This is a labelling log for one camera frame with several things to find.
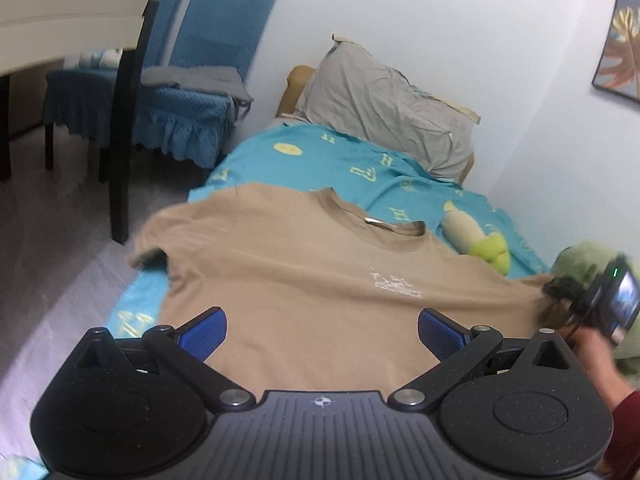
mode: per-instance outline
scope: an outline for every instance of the banana plush toy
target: banana plush toy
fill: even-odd
[[[499,232],[485,235],[471,215],[447,202],[440,227],[445,238],[460,254],[482,258],[495,270],[506,276],[511,269],[511,255],[507,240]]]

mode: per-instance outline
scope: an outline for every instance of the hand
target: hand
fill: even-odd
[[[562,337],[572,327],[558,330]],[[616,368],[611,356],[611,346],[604,336],[594,328],[580,327],[571,336],[573,350],[580,364],[611,411],[633,393],[633,388]]]

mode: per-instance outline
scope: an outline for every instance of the table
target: table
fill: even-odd
[[[0,180],[11,178],[8,96],[11,72],[68,54],[123,48],[113,98],[111,235],[129,236],[131,130],[142,60],[159,0],[0,0]]]

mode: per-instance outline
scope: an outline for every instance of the gray pillow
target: gray pillow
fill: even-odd
[[[405,152],[430,174],[457,180],[479,117],[413,88],[356,43],[335,45],[311,76],[295,114],[311,123]]]

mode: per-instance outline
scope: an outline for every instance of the yellow circle print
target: yellow circle print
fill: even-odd
[[[302,155],[302,150],[295,144],[287,144],[286,142],[276,142],[273,145],[274,150],[278,150],[285,155]]]

